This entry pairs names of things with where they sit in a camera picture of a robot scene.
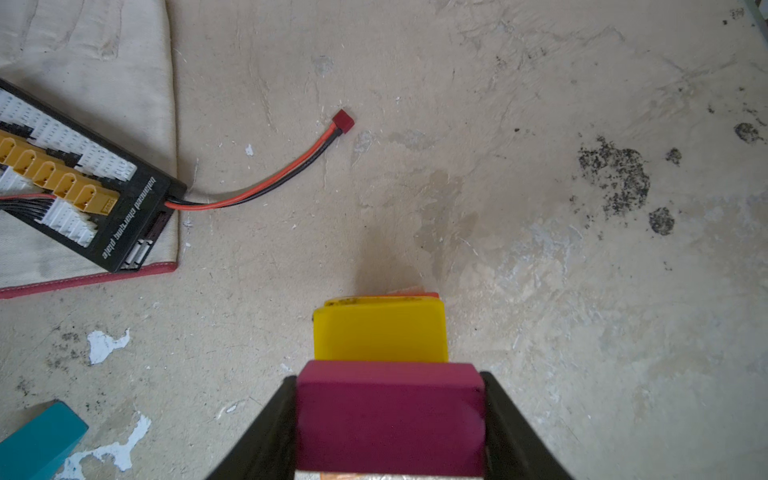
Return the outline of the red rectangular wood block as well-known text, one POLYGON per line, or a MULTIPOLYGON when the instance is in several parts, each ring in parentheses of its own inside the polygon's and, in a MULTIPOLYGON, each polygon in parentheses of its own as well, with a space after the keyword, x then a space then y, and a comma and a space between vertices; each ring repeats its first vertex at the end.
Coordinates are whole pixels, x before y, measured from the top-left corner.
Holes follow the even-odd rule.
POLYGON ((386 297, 429 297, 440 299, 440 295, 437 292, 426 291, 397 291, 393 293, 387 293, 383 296, 386 297))

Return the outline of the white work glove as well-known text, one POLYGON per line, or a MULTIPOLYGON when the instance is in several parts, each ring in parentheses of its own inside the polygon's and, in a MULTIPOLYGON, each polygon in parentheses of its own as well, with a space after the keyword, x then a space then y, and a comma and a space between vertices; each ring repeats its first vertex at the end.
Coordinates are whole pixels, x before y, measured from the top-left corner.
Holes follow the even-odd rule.
POLYGON ((179 220, 171 29, 163 1, 5 1, 1 135, 117 197, 109 214, 41 191, 1 217, 5 299, 170 273, 179 220))

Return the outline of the yellow rectangular wood block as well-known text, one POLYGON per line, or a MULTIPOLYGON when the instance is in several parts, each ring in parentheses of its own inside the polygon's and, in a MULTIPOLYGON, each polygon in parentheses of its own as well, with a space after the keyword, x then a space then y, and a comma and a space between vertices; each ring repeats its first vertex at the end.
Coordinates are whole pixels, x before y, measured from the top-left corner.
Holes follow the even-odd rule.
POLYGON ((358 296, 327 301, 312 316, 314 358, 445 363, 445 306, 429 297, 358 296))

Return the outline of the teal wood block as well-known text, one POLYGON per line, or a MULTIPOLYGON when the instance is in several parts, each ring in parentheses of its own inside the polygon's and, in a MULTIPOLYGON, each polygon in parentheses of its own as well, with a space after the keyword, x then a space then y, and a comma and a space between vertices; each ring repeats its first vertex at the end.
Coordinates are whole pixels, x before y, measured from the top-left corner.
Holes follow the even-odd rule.
POLYGON ((52 479, 89 429, 60 400, 37 405, 33 413, 1 441, 2 479, 52 479))

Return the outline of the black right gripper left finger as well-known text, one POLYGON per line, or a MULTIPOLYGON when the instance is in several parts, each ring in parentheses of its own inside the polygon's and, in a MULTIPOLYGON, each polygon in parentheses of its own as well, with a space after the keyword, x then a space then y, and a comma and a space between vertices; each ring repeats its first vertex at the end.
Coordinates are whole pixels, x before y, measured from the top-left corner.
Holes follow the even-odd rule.
POLYGON ((293 480, 296 474, 297 377, 288 376, 209 480, 293 480))

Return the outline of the magenta wood block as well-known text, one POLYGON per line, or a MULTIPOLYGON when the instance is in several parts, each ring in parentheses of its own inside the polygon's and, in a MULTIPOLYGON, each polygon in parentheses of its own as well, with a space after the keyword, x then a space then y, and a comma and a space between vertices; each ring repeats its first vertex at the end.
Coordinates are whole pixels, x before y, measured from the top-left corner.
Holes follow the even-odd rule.
POLYGON ((470 364, 313 360, 296 401, 300 470, 484 473, 485 384, 470 364))

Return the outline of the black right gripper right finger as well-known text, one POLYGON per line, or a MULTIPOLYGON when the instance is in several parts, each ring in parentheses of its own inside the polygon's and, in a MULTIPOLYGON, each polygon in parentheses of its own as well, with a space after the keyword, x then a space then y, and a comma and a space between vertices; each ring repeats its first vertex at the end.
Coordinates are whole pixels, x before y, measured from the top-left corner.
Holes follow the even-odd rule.
POLYGON ((572 475, 562 466, 488 371, 485 384, 484 479, 562 479, 572 475))

